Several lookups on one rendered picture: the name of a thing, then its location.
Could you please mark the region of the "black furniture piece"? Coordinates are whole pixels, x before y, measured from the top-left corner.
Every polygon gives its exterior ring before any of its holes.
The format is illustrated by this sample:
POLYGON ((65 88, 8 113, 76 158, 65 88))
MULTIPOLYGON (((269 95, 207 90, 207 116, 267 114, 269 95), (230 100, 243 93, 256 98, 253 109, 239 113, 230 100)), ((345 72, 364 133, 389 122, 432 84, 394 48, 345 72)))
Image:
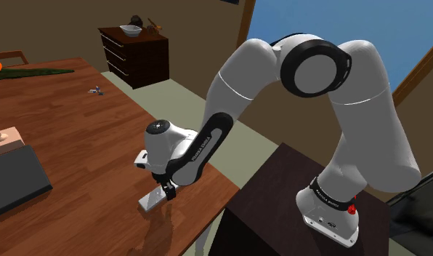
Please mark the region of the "black furniture piece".
POLYGON ((415 256, 433 256, 433 171, 388 200, 389 237, 415 256))

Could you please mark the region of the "brown wooden chair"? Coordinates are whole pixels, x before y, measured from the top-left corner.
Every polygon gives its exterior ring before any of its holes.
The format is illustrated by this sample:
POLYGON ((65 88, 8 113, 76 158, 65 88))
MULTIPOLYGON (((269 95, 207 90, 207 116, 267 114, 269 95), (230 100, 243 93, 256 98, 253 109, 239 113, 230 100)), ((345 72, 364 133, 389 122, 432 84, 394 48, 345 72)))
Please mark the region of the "brown wooden chair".
POLYGON ((14 51, 6 51, 6 52, 0 52, 0 60, 3 59, 11 59, 11 58, 20 58, 23 61, 23 65, 28 65, 29 62, 25 55, 23 54, 22 50, 14 50, 14 51))

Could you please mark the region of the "brown wooden table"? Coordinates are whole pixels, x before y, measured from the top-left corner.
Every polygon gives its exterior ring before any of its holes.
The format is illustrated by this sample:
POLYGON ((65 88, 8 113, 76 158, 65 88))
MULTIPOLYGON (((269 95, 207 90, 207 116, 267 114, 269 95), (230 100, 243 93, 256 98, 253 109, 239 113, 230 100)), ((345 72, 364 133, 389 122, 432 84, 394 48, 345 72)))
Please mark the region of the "brown wooden table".
POLYGON ((238 187, 207 165, 143 211, 155 181, 133 162, 153 117, 79 57, 49 67, 74 72, 0 81, 0 128, 18 129, 52 184, 0 216, 0 256, 181 256, 238 187))

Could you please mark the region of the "pale pink box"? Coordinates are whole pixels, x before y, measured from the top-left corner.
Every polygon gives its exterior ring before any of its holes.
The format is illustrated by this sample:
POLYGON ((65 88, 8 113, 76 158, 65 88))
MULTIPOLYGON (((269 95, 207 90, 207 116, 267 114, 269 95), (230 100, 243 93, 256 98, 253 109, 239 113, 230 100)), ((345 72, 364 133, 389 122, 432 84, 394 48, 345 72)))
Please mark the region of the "pale pink box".
POLYGON ((0 130, 0 133, 7 135, 4 140, 0 141, 0 155, 22 148, 25 145, 20 133, 15 127, 0 130))

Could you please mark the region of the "flat grey remote control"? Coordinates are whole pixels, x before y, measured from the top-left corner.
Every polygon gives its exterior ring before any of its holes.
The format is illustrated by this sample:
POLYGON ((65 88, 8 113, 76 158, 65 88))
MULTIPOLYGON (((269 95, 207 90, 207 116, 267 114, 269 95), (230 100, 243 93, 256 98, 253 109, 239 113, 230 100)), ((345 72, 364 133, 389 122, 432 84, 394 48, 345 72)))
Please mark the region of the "flat grey remote control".
POLYGON ((166 198, 166 193, 161 186, 153 189, 151 192, 144 195, 138 200, 138 205, 145 211, 149 212, 156 205, 161 203, 166 198))

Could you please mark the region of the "dark wooden chest of drawers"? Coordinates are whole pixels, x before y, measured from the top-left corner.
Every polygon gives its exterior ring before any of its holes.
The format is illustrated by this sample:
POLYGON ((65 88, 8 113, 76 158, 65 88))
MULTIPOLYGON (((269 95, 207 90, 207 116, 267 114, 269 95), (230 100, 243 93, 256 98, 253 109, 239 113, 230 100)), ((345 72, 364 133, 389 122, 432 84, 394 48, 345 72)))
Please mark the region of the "dark wooden chest of drawers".
POLYGON ((144 26, 138 15, 127 25, 100 28, 109 71, 132 89, 168 80, 169 40, 160 30, 153 21, 144 26))

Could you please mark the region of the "dark grey flat box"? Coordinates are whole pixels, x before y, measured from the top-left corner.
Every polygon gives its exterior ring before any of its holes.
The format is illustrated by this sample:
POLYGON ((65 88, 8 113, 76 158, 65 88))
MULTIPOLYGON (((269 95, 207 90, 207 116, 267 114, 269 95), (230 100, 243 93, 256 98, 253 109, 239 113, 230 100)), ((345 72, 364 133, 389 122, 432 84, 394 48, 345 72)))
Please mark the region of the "dark grey flat box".
POLYGON ((0 155, 0 215, 52 190, 30 145, 0 155))

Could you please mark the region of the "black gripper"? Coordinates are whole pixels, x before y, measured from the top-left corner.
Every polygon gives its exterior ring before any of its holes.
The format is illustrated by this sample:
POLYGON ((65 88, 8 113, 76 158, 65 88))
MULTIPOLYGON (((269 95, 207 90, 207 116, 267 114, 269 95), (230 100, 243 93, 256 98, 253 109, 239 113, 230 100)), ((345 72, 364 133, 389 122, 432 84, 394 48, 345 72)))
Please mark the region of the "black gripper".
POLYGON ((173 185, 167 186, 167 182, 169 181, 169 176, 167 174, 160 174, 159 175, 159 174, 156 174, 153 172, 152 177, 157 183, 161 184, 162 189, 165 191, 166 199, 168 201, 170 201, 176 197, 176 188, 173 185))

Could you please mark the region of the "wood framed window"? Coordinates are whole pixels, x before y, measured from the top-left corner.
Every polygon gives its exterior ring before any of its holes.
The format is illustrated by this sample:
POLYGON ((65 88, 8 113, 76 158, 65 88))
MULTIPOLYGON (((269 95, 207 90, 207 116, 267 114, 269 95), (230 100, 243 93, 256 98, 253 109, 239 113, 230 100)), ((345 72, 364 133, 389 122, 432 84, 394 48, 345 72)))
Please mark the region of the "wood framed window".
POLYGON ((433 60, 433 0, 256 0, 250 39, 274 42, 293 33, 375 47, 387 70, 385 92, 417 73, 417 61, 433 60))

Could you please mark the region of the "dark robot stand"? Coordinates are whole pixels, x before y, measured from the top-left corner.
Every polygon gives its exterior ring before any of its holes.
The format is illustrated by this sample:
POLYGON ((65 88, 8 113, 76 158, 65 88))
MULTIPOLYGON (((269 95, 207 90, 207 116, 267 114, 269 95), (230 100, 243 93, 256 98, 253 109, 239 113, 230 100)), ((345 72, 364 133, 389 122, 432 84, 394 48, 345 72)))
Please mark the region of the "dark robot stand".
POLYGON ((323 167, 281 144, 225 208, 209 256, 389 256, 389 206, 357 195, 360 233, 346 248, 308 227, 295 199, 323 167))

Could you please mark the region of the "dark green mat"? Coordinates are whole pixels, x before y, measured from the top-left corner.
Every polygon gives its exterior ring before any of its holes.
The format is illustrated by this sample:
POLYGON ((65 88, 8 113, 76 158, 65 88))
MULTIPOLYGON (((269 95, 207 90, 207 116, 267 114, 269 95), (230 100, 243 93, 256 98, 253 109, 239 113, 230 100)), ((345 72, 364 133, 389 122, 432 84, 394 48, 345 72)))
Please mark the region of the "dark green mat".
POLYGON ((2 68, 0 71, 0 80, 5 79, 20 79, 33 76, 48 76, 63 73, 73 73, 71 69, 56 69, 56 68, 2 68))

